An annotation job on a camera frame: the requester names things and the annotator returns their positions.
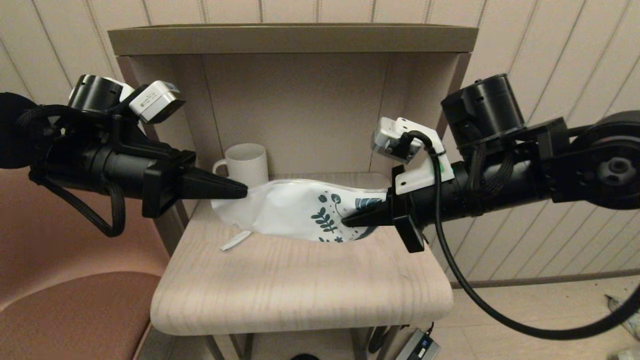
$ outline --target braided cable sleeve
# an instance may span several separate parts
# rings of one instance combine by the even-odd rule
[[[22,114],[15,121],[15,125],[22,131],[29,131],[32,122],[38,119],[46,119],[51,116],[82,115],[80,110],[69,108],[66,105],[43,105],[33,108]]]
[[[502,188],[507,185],[512,174],[513,155],[510,152],[505,152],[500,169],[478,189],[478,195],[482,198],[490,198],[498,195]]]
[[[481,143],[474,149],[473,155],[471,155],[471,167],[469,168],[469,183],[467,190],[477,196],[481,184],[482,172],[484,170],[484,161],[486,159],[486,144]]]
[[[90,208],[89,205],[85,204],[82,200],[78,199],[74,194],[68,192],[63,187],[54,184],[46,178],[39,179],[39,183],[73,206],[74,209],[78,210],[80,214],[86,217],[87,220],[95,225],[106,236],[113,238],[122,234],[124,231],[126,220],[124,194],[118,184],[112,182],[107,182],[105,184],[105,190],[111,197],[111,218],[113,225],[109,225],[100,217],[100,215]]]

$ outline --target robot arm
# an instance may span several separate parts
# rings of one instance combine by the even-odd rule
[[[80,77],[68,106],[36,106],[1,93],[0,168],[30,166],[30,180],[69,202],[109,237],[124,230],[124,197],[142,199],[142,215],[150,218],[179,199],[246,197],[244,184],[196,168],[193,151],[150,140],[138,128],[139,120],[166,120],[184,103],[179,96],[175,86],[162,81],[133,90],[93,75]],[[64,188],[109,195],[113,225]]]
[[[617,113],[575,129],[568,129],[562,118],[527,127],[506,75],[461,89],[442,101],[442,107],[464,158],[449,166],[445,156],[439,156],[443,221],[545,199],[586,200],[610,209],[640,208],[640,111]],[[406,119],[392,123],[381,120],[373,147],[408,163],[422,142],[403,140],[389,129],[397,129],[399,123],[409,129],[422,126]],[[433,130],[428,131],[425,135],[441,153],[440,140]],[[433,166],[429,158],[425,163],[409,172],[402,165],[394,168],[387,201],[343,223],[394,225],[409,252],[423,251],[422,230],[435,221]],[[420,183],[406,176],[421,169],[426,170]]]

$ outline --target floor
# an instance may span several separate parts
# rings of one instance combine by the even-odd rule
[[[528,325],[569,328],[586,325],[609,313],[604,294],[626,298],[637,277],[597,281],[479,289],[487,303]],[[484,314],[462,290],[454,290],[450,315],[438,321],[432,333],[442,351],[439,360],[605,360],[638,342],[618,327],[594,338],[578,341],[538,340],[521,335]],[[212,360],[201,337],[175,338],[169,360]],[[256,336],[253,359],[288,360],[308,352],[320,360],[352,360],[349,332],[345,330],[286,332]]]

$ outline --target pink chair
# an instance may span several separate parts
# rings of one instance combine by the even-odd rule
[[[0,359],[135,359],[169,256],[141,202],[107,238],[66,202],[0,170]],[[103,218],[107,197],[75,192]]]

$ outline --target white mug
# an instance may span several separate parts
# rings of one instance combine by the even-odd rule
[[[225,158],[213,165],[213,173],[227,166],[229,179],[239,181],[249,188],[255,188],[269,182],[267,169],[267,150],[257,143],[241,143],[225,151]]]

